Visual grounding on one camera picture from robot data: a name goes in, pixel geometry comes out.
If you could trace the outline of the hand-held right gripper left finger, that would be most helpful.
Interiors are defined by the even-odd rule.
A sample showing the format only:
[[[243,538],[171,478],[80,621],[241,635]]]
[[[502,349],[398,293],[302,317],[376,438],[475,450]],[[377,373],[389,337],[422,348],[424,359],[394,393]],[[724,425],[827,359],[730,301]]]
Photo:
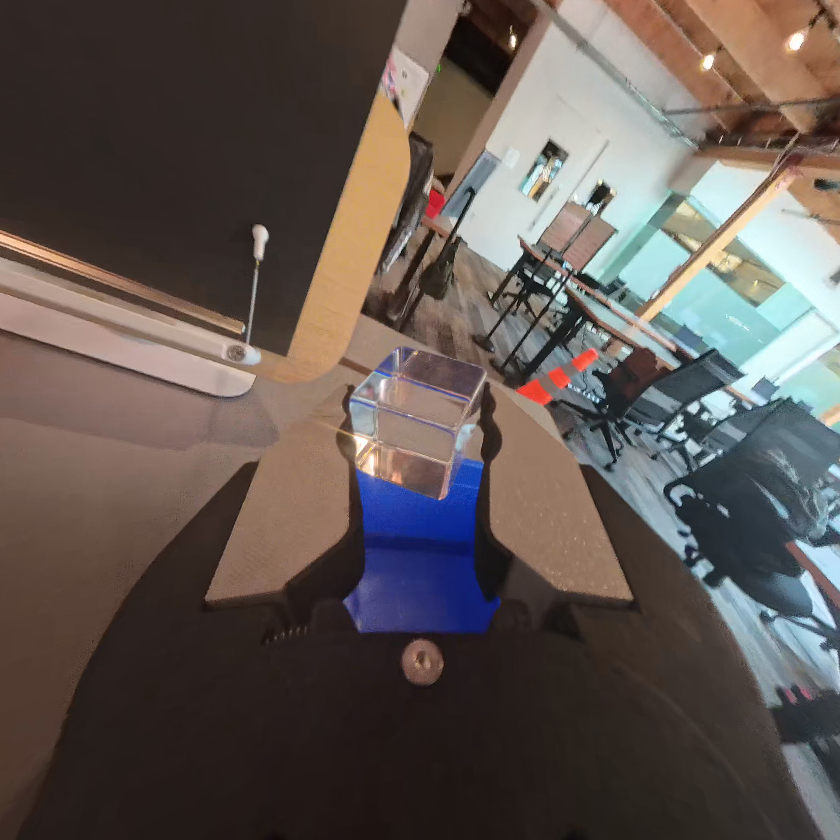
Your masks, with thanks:
[[[206,591],[213,607],[342,600],[364,572],[351,456],[351,384],[338,384],[261,457]]]

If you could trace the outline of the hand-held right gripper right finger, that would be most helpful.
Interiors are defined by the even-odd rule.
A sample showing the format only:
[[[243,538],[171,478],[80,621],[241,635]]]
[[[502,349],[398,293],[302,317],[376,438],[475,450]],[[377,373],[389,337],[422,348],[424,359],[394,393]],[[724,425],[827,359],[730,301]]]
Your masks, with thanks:
[[[476,577],[487,597],[630,603],[581,466],[547,409],[489,383],[479,428]]]

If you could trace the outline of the blue plastic bin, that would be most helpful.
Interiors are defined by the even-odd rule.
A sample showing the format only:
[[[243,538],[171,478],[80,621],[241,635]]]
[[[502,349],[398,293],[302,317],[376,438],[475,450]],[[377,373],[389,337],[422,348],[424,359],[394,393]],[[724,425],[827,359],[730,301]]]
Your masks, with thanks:
[[[476,573],[483,464],[465,459],[448,494],[423,496],[357,471],[364,572],[344,599],[362,634],[483,634],[498,609]]]

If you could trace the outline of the clear acrylic cube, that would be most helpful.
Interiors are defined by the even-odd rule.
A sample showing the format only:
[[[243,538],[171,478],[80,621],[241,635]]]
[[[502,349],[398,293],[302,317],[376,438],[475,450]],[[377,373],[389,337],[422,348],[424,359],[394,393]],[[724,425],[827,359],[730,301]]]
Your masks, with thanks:
[[[350,395],[350,438],[361,473],[427,498],[446,498],[476,430],[486,371],[400,346]]]

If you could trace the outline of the orange traffic cone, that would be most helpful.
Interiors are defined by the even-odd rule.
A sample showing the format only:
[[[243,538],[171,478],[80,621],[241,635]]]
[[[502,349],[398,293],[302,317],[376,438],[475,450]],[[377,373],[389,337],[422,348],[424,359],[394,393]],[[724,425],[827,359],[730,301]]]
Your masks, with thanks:
[[[516,393],[542,407],[555,404],[561,400],[573,379],[585,373],[598,360],[598,354],[597,349],[588,349],[562,366],[520,386]]]

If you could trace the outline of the black office chair with coat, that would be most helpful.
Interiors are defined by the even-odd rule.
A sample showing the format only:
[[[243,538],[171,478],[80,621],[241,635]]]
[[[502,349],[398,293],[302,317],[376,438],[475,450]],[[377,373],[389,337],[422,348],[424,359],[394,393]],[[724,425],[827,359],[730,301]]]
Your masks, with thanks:
[[[693,538],[684,562],[708,561],[704,584],[730,581],[762,607],[760,620],[785,620],[838,651],[838,618],[814,611],[804,555],[795,545],[838,545],[838,494],[824,480],[838,462],[838,433],[791,399],[723,423],[735,433],[721,455],[668,483],[663,494]]]

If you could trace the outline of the long wooden table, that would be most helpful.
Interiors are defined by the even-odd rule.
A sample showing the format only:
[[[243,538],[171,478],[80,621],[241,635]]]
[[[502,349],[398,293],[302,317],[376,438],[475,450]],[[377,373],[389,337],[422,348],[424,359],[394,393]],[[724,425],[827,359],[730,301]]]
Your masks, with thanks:
[[[518,384],[532,379],[539,368],[558,349],[569,352],[569,342],[583,329],[592,328],[605,338],[602,352],[618,358],[624,351],[647,349],[658,367],[667,371],[694,362],[706,355],[719,363],[724,374],[723,390],[743,404],[757,403],[757,398],[740,391],[735,382],[742,373],[716,350],[696,350],[668,338],[618,303],[588,286],[567,263],[552,259],[542,246],[518,239],[521,255],[497,289],[489,295],[491,305],[507,300],[497,321],[485,334],[473,341],[491,355],[491,366]],[[526,312],[530,323],[524,334],[506,355],[501,355],[492,336],[516,313]]]

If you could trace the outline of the white board stand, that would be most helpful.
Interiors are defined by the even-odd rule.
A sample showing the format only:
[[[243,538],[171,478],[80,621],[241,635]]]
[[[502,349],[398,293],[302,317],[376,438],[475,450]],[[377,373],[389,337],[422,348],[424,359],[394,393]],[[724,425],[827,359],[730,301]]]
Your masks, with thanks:
[[[1,328],[216,397],[246,394],[261,352],[187,322],[1,260]]]

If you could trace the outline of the black hanging bag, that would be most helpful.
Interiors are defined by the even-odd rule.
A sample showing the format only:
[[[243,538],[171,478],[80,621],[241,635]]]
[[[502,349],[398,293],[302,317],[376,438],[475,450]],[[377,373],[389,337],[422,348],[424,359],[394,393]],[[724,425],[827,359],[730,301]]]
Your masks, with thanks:
[[[465,205],[452,231],[448,234],[444,246],[441,248],[436,260],[429,264],[421,275],[419,281],[421,293],[436,301],[443,301],[447,297],[449,289],[455,284],[455,257],[462,241],[462,238],[458,235],[458,231],[475,197],[475,187],[468,187],[466,190]]]

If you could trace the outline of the white-tipped metal rod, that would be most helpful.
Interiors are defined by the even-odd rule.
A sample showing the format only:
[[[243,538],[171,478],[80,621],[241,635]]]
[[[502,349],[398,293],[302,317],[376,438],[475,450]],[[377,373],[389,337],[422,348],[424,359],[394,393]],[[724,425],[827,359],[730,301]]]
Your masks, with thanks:
[[[245,342],[251,344],[251,338],[254,327],[254,320],[256,315],[256,300],[259,287],[259,272],[265,260],[266,247],[270,240],[270,234],[267,227],[263,224],[255,224],[251,228],[253,238],[253,257],[254,268],[250,284],[250,295],[248,302],[248,317],[245,322]]]

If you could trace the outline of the black wood-framed board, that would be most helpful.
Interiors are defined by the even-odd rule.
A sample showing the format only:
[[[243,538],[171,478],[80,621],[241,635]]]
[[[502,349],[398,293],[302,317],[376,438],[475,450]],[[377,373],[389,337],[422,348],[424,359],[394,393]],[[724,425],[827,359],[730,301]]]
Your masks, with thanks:
[[[405,2],[2,2],[2,258],[245,342],[347,350],[410,170]]]

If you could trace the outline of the wooden post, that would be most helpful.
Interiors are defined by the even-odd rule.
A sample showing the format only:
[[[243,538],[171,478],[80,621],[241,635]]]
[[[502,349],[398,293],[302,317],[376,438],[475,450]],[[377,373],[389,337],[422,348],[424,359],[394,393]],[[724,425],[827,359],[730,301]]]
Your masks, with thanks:
[[[788,190],[799,174],[801,162],[800,154],[787,154],[780,158],[738,209],[715,229],[685,263],[671,273],[666,283],[638,310],[637,316],[643,321],[651,322],[662,312],[702,270],[722,254],[754,218]]]

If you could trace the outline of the wall poster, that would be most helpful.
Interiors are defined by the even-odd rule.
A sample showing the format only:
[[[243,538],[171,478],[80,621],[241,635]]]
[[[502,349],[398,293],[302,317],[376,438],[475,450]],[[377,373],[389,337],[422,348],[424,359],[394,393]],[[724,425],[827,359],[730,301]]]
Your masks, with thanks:
[[[407,131],[413,126],[428,84],[428,71],[394,45],[381,78],[381,89],[399,112]]]

